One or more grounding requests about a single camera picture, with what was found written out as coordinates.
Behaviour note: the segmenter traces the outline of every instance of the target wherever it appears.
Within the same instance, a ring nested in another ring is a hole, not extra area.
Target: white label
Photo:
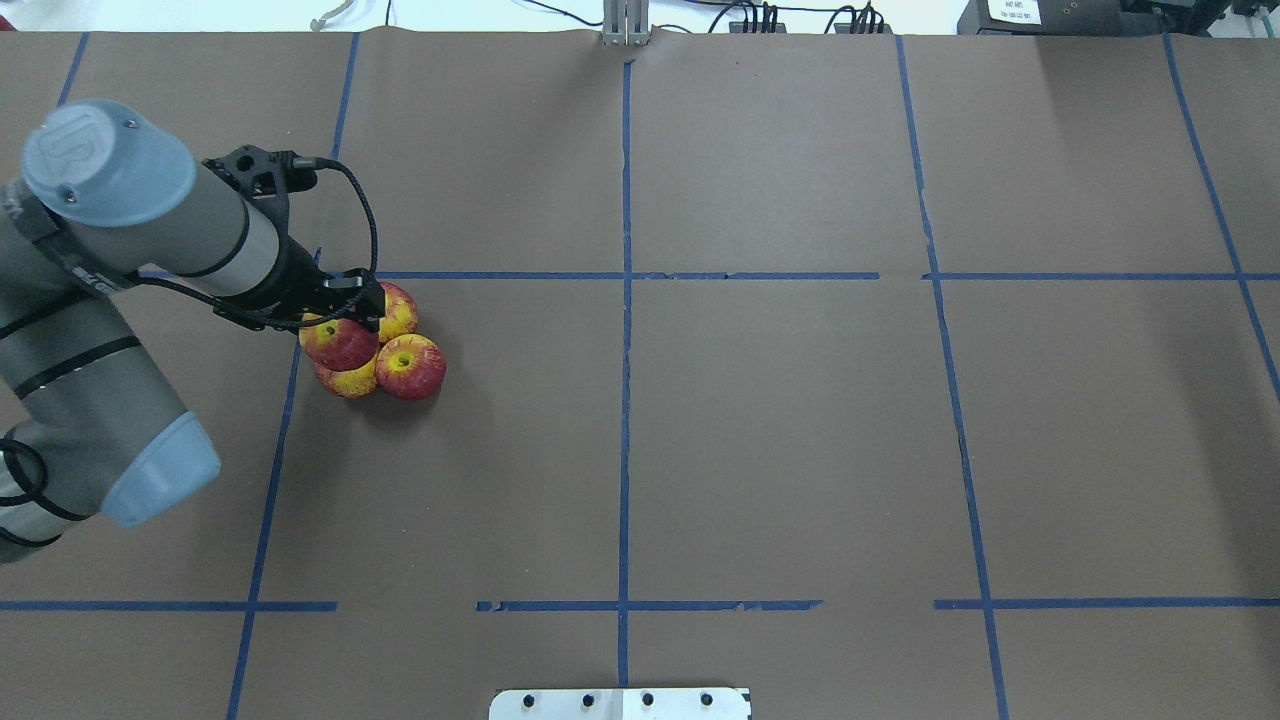
[[[991,19],[1025,26],[1039,24],[1039,3],[1036,0],[987,0]]]

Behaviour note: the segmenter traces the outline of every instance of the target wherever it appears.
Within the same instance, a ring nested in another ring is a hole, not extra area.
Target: blue joint cap
[[[133,528],[178,505],[221,470],[195,413],[184,413],[133,459],[102,501],[102,514]]]
[[[154,220],[196,184],[177,137],[110,100],[78,100],[45,117],[22,149],[22,178],[50,210],[101,228]]]

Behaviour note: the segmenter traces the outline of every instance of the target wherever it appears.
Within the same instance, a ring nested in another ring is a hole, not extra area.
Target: yellow red apple
[[[392,338],[378,352],[378,384],[401,400],[425,400],[444,383],[444,354],[420,334]]]
[[[379,283],[385,295],[387,311],[378,322],[378,342],[387,345],[402,334],[417,332],[417,302],[394,283]]]
[[[375,356],[360,368],[343,373],[330,370],[324,365],[316,364],[316,379],[320,380],[320,384],[323,384],[325,389],[338,397],[367,397],[374,395],[374,391],[378,389],[378,374],[374,372],[374,366],[376,364],[378,357]]]
[[[307,313],[303,320],[320,315]],[[378,336],[347,318],[298,329],[298,343],[316,365],[339,373],[364,366],[378,355]]]

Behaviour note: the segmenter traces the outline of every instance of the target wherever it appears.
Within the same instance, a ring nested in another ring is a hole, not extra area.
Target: red apple
[[[367,397],[374,395],[378,389],[378,377],[374,372],[374,365],[376,365],[378,357],[375,356],[369,363],[365,363],[355,370],[347,370],[339,373],[338,370],[330,370],[324,365],[316,365],[316,379],[320,384],[325,387],[329,392],[337,395],[338,397]]]
[[[314,320],[319,316],[307,313],[302,319]],[[347,318],[300,328],[298,343],[317,365],[339,373],[361,368],[378,355],[378,336]]]
[[[380,283],[387,300],[387,311],[378,320],[378,342],[387,345],[392,338],[417,331],[417,302],[404,288],[393,283]]]
[[[392,338],[378,352],[378,384],[401,400],[425,400],[444,383],[444,354],[420,334]]]

